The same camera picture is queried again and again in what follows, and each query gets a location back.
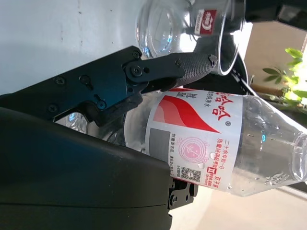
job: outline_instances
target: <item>screw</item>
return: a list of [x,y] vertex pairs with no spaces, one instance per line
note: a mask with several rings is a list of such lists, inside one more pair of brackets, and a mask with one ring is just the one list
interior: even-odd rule
[[139,59],[140,58],[140,53],[136,50],[133,51],[132,53],[132,56],[135,58],[135,59]]
[[180,62],[180,59],[178,59],[176,62],[175,62],[175,65],[180,68],[181,67],[181,62]]
[[140,77],[140,76],[142,76],[142,70],[141,70],[141,68],[140,68],[139,66],[132,66],[132,67],[130,68],[130,71],[131,71],[131,73],[132,73],[132,75],[133,75],[134,77]]
[[89,85],[91,83],[91,78],[89,76],[87,76],[87,75],[81,75],[79,77],[79,81],[83,85]]
[[104,110],[106,108],[106,102],[105,101],[98,101],[97,102],[97,108],[100,110]]
[[58,110],[58,107],[55,104],[50,104],[48,106],[48,111],[51,113],[55,113]]
[[171,198],[169,199],[170,200],[169,204],[174,205],[177,202],[176,198],[177,197],[175,195],[172,195]]
[[64,85],[65,79],[63,77],[57,76],[55,77],[54,82],[58,85]]
[[212,68],[214,68],[216,66],[217,63],[217,57],[214,55],[208,55],[208,59],[211,63]]

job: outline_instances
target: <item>cup label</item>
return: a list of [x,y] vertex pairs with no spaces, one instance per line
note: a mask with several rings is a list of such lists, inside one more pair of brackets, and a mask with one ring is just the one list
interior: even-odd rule
[[196,35],[212,35],[215,17],[216,10],[199,10],[196,17],[194,33]]

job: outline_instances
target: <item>qr code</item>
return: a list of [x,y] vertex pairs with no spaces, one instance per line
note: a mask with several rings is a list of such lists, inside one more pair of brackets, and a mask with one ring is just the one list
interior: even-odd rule
[[200,182],[201,171],[181,167],[181,178],[192,180],[195,182]]

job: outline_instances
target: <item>bottle label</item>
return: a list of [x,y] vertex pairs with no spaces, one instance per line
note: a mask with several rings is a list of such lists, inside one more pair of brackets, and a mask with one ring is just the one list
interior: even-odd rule
[[196,17],[194,33],[196,35],[212,35],[215,17],[216,10],[199,10]]
[[243,97],[173,89],[152,107],[146,153],[168,162],[171,176],[225,191],[241,137]]

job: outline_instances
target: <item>textured rubber grip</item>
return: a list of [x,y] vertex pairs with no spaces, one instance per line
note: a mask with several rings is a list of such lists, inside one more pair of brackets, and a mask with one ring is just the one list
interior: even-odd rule
[[217,63],[217,57],[214,55],[200,53],[179,53],[177,55],[179,57],[177,65],[184,69],[185,75],[163,88],[163,92],[205,77],[214,69]]

